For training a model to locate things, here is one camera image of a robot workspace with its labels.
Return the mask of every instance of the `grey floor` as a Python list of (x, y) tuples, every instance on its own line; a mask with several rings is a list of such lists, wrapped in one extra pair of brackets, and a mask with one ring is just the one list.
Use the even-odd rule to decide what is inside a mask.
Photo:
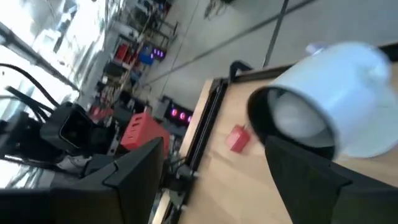
[[(179, 36), (167, 58), (152, 67), (143, 81), (161, 77), (150, 84), (150, 99), (165, 94), (194, 109), (205, 80), (228, 76), (233, 60), (261, 68), (268, 53), (267, 66), (275, 67), (303, 58), (305, 47), (312, 42), (360, 40), (381, 45), (398, 40), (396, 0), (314, 0), (308, 4), (304, 0), (235, 0), (206, 20), (208, 2), (175, 0), (167, 21), (179, 21)], [(284, 4), (283, 11), (288, 13), (278, 22)], [(291, 12), (300, 4), (303, 6)], [(255, 26), (258, 29), (241, 35)]]

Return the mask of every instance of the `black cable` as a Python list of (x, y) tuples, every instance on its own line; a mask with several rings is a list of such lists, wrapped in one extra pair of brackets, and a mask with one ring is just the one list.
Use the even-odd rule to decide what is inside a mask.
[(53, 104), (56, 107), (60, 106), (59, 103), (57, 103), (57, 101), (55, 101), (55, 99), (51, 97), (50, 93), (48, 93), (48, 91), (45, 90), (45, 88), (35, 78), (33, 78), (32, 75), (27, 73), (25, 70), (15, 66), (15, 65), (10, 65), (7, 63), (0, 63), (0, 67), (11, 68), (11, 69), (23, 74), (23, 76), (25, 76), (27, 79), (29, 79), (29, 81), (31, 81), (33, 83), (33, 85), (35, 85), (43, 93), (43, 95), (49, 100), (49, 102), (51, 102), (51, 104)]
[(29, 96), (27, 96), (27, 95), (21, 93), (19, 90), (15, 89), (15, 88), (12, 87), (12, 86), (7, 86), (7, 87), (5, 87), (5, 89), (6, 89), (7, 91), (9, 91), (10, 93), (16, 95), (17, 97), (26, 99), (29, 103), (32, 103), (33, 105), (37, 105), (39, 108), (41, 108), (41, 109), (43, 109), (43, 110), (46, 110), (46, 111), (48, 111), (49, 113), (54, 113), (54, 110), (53, 110), (53, 109), (51, 109), (51, 108), (49, 108), (48, 106), (42, 104), (41, 102), (39, 102), (39, 101), (37, 101), (37, 100), (35, 100), (35, 99), (32, 99), (31, 97), (29, 97)]
[[(5, 95), (0, 95), (0, 100), (6, 100), (6, 99), (8, 99), (8, 100), (19, 100), (19, 101), (23, 102), (20, 98), (18, 98), (18, 97), (16, 97), (16, 96), (5, 96)], [(34, 110), (32, 107), (30, 107), (30, 105), (27, 105), (27, 106), (33, 111), (33, 113), (35, 114), (37, 120), (38, 120), (39, 122), (43, 123), (43, 119), (42, 119), (42, 117), (38, 114), (38, 112), (37, 112), (36, 110)]]
[(22, 102), (24, 102), (26, 105), (28, 105), (32, 111), (37, 112), (44, 120), (48, 120), (49, 117), (45, 112), (40, 108), (40, 105), (43, 105), (42, 103), (39, 103), (29, 96), (21, 93), (20, 91), (16, 90), (14, 87), (7, 86), (6, 90), (12, 94), (14, 94), (16, 97), (18, 97)]

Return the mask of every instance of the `wooden table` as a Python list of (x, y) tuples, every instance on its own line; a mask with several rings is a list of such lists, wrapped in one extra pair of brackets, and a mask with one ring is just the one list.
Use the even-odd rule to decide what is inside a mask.
[[(398, 63), (393, 69), (392, 83), (398, 90)], [(244, 82), (228, 87), (200, 162), (200, 177), (179, 223), (292, 223), (271, 177), (263, 145), (252, 138), (243, 153), (237, 154), (224, 143), (235, 124), (248, 123), (246, 103), (250, 94), (270, 81)], [(207, 81), (201, 92), (181, 146), (183, 155), (190, 147), (211, 83), (212, 80)], [(398, 147), (371, 159), (339, 157), (335, 162), (398, 187)], [(168, 202), (169, 196), (165, 194), (153, 224), (162, 223)]]

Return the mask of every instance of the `black metal frame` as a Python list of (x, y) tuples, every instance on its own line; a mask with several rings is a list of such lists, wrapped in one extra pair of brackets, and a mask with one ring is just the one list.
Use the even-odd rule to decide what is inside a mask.
[[(398, 62), (398, 43), (385, 45), (380, 47), (380, 49), (388, 56), (391, 62)], [(213, 130), (215, 120), (217, 118), (221, 104), (223, 103), (225, 93), (230, 84), (276, 78), (288, 70), (291, 66), (292, 65), (286, 65), (282, 67), (271, 68), (265, 71), (260, 70), (256, 72), (247, 72), (244, 75), (237, 76), (238, 70), (245, 72), (252, 70), (252, 68), (243, 62), (235, 61), (230, 66), (229, 78), (219, 78), (213, 80), (209, 91), (209, 96), (201, 114), (199, 123), (197, 124), (191, 145), (188, 149), (185, 164), (193, 171), (198, 170), (211, 131)], [(191, 191), (192, 188), (189, 189), (187, 197), (184, 198), (184, 205), (187, 204)], [(169, 202), (163, 216), (162, 223), (165, 223), (166, 220), (171, 220), (172, 224), (178, 223), (181, 212), (181, 209), (178, 209), (175, 205), (173, 205), (172, 202)]]

